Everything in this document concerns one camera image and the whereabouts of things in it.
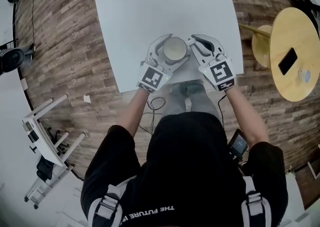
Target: forearm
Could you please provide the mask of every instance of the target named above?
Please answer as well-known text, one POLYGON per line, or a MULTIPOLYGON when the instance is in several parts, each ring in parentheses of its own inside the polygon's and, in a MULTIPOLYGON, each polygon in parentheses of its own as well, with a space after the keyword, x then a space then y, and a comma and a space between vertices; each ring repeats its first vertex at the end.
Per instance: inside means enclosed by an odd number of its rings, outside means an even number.
POLYGON ((139 88, 131 99, 127 109, 116 121, 116 124, 125 128, 132 137, 137 132, 148 97, 149 93, 139 88))
POLYGON ((250 148, 259 142, 269 142, 267 126, 254 107, 248 102, 237 86, 226 92, 235 117, 250 148))

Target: wooden floor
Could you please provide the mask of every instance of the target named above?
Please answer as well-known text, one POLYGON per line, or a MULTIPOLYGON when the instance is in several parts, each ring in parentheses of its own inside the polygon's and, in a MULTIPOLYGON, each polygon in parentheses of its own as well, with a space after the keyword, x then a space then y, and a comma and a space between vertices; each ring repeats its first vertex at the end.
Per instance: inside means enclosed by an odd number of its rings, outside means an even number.
MULTIPOLYGON (((32 2, 20 0, 17 4, 15 30, 19 45, 33 42, 32 2)), ((288 0, 233 3, 238 21, 256 27, 272 24, 277 13, 290 6, 288 0)), ((108 128, 115 124, 133 93, 118 91, 95 0, 34 0, 33 21, 36 53, 32 63, 22 68, 29 86, 27 92, 34 107, 49 98, 68 95, 68 100, 44 115, 41 122, 53 130, 68 131, 68 143, 80 133, 86 134, 69 158, 83 177, 108 128), (83 101, 84 95, 90 95, 91 104, 83 101)), ((270 72, 254 60, 252 34, 244 30, 240 33, 244 74, 238 77, 239 85, 265 120, 271 143, 282 148, 286 168, 296 169, 320 155, 320 84, 306 99, 286 101, 277 92, 270 72)), ((212 89, 208 94, 214 102, 223 95, 212 89)), ((238 123, 227 99, 221 108, 226 133, 231 138, 238 123)), ((144 116, 141 124, 149 129, 150 119, 144 116)), ((149 141, 150 135, 139 129, 135 142, 141 163, 146 160, 149 141)), ((313 198, 320 194, 319 187, 313 189, 313 198)))

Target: gray pants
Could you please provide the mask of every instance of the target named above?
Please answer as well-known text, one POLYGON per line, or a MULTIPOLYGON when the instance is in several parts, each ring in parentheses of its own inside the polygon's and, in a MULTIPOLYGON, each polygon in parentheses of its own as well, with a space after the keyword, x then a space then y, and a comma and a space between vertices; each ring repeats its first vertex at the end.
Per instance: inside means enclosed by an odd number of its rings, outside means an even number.
POLYGON ((191 112, 209 113, 221 121, 217 108, 208 97, 201 80, 173 84, 171 93, 166 98, 162 117, 185 113, 187 98, 191 101, 191 112))

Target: round wooden table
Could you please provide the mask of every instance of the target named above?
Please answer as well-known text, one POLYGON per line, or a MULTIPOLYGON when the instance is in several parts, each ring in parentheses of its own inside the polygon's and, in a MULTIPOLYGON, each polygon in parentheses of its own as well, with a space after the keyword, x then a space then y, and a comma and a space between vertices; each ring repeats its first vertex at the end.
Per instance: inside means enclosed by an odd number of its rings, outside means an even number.
POLYGON ((297 102, 312 92, 320 73, 320 40, 306 14, 289 7, 277 15, 272 27, 264 25, 255 29, 243 24, 239 26, 254 32, 254 57, 262 66, 271 69, 275 86, 285 99, 297 102), (279 64, 292 48, 297 59, 283 74, 279 64), (308 73, 308 78, 299 73, 308 73))

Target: black t-shirt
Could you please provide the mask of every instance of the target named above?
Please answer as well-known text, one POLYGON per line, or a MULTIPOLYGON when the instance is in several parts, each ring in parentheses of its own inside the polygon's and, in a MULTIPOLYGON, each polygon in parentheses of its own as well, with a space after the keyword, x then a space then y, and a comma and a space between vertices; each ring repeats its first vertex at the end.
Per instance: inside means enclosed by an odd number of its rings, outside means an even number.
MULTIPOLYGON (((283 152, 267 142, 254 145, 246 169, 270 204, 272 226, 288 205, 283 152)), ((161 119, 140 166, 135 141, 123 127, 112 126, 84 178, 81 205, 91 203, 108 185, 130 177, 120 200, 122 227, 243 226, 241 203, 246 184, 232 161, 220 121, 203 112, 161 119)))

